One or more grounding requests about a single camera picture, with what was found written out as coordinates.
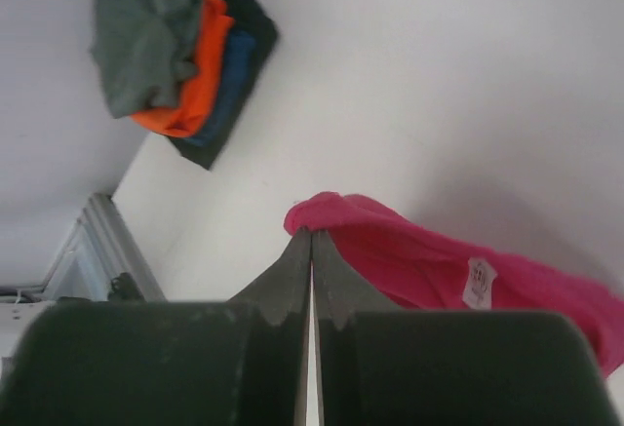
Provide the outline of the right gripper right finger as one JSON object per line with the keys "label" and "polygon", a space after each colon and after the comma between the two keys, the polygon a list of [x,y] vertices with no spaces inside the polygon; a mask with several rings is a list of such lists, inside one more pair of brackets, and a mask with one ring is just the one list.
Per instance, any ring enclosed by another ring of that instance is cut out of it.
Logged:
{"label": "right gripper right finger", "polygon": [[324,425],[616,425],[592,350],[540,311],[408,310],[312,237]]}

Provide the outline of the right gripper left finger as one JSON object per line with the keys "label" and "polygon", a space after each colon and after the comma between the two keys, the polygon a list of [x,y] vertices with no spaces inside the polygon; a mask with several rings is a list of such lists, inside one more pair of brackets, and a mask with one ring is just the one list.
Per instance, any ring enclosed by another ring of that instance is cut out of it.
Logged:
{"label": "right gripper left finger", "polygon": [[311,237],[226,301],[64,302],[26,331],[5,425],[301,425]]}

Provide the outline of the pink t shirt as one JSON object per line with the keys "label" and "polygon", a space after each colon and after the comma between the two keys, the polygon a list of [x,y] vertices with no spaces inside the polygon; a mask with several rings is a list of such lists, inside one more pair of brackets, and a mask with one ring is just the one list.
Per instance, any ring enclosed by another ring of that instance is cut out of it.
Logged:
{"label": "pink t shirt", "polygon": [[623,300],[596,281],[454,240],[363,195],[321,192],[292,207],[284,227],[328,231],[349,265],[406,308],[561,313],[586,336],[605,375],[623,364]]}

